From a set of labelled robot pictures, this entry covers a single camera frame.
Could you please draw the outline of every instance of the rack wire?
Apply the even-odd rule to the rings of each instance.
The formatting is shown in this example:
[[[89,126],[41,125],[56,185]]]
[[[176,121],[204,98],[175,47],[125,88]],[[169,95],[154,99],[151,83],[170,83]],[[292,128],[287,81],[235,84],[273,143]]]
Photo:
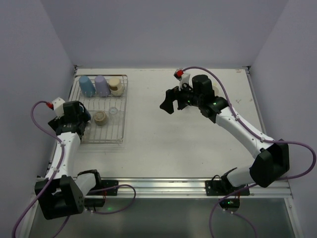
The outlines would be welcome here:
[[[125,74],[102,75],[108,82],[110,78],[117,77],[123,86],[123,94],[119,97],[109,95],[100,97],[98,94],[91,98],[85,97],[79,86],[79,78],[83,75],[76,75],[73,88],[70,94],[70,101],[80,101],[93,117],[97,111],[104,111],[108,116],[105,125],[96,125],[92,119],[86,126],[85,133],[82,137],[82,143],[102,144],[102,143],[122,143],[124,136],[124,124],[126,113],[126,102],[128,92],[128,77]],[[90,78],[95,85],[97,74],[85,75]]]

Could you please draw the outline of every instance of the dish rack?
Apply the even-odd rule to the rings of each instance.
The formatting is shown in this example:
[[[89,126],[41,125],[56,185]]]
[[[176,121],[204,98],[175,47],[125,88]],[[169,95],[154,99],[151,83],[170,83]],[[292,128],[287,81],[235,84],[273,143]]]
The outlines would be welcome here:
[[[79,78],[83,75],[76,75],[73,88],[70,93],[70,101],[80,101],[91,114],[91,121],[85,128],[82,137],[82,143],[86,144],[106,144],[106,143],[122,143],[124,136],[125,113],[128,92],[128,77],[125,74],[102,75],[108,82],[110,78],[117,77],[123,86],[123,94],[119,97],[109,95],[100,97],[98,94],[91,98],[85,97],[79,86]],[[97,74],[86,75],[95,85],[95,77]],[[104,111],[108,116],[105,125],[96,125],[93,116],[97,111]]]

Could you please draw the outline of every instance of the purple cup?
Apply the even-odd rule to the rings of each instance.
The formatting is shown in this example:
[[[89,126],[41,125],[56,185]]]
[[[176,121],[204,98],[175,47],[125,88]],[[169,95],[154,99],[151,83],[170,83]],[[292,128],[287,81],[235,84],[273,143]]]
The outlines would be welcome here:
[[[96,87],[96,93],[100,97],[107,97],[108,95],[111,94],[109,85],[102,75],[98,75],[95,78],[95,87]]]

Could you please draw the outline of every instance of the gray wall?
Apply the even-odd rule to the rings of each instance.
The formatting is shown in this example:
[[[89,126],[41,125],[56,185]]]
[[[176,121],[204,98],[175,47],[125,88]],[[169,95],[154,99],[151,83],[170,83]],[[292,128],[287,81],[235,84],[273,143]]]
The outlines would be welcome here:
[[[32,124],[31,107],[66,97],[73,66],[39,0],[1,1],[0,29],[0,237],[10,237],[53,147]],[[40,106],[35,116],[45,125],[53,112]]]
[[[251,77],[267,131],[317,149],[317,1],[290,0],[252,66]],[[291,146],[289,174],[303,172],[312,156]],[[317,169],[290,181],[306,237],[317,237]]]
[[[251,65],[287,0],[42,0],[74,64]]]

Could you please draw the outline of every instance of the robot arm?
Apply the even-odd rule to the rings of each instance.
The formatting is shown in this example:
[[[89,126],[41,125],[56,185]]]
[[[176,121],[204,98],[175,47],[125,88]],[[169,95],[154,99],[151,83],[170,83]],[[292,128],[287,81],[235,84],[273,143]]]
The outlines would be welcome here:
[[[49,125],[64,144],[65,154],[57,169],[62,153],[61,144],[58,142],[45,180],[35,184],[35,193],[38,195],[54,171],[57,171],[52,182],[39,198],[40,207],[47,220],[82,213],[85,195],[91,189],[103,188],[97,170],[81,172],[75,181],[72,178],[75,155],[86,124],[91,119],[89,112],[82,103],[65,102],[61,98],[53,101],[52,109],[56,113],[56,118],[51,120]]]
[[[186,106],[198,107],[203,116],[231,133],[255,159],[252,165],[233,168],[221,176],[220,181],[214,181],[212,184],[214,190],[228,194],[248,183],[267,187],[289,170],[288,145],[263,142],[264,139],[273,139],[257,130],[236,112],[237,116],[261,137],[261,140],[254,138],[236,121],[228,102],[214,95],[211,80],[206,75],[193,77],[193,87],[188,84],[189,74],[177,71],[174,76],[180,81],[180,86],[167,90],[165,101],[160,108],[172,114],[175,100],[178,102],[178,110]]]

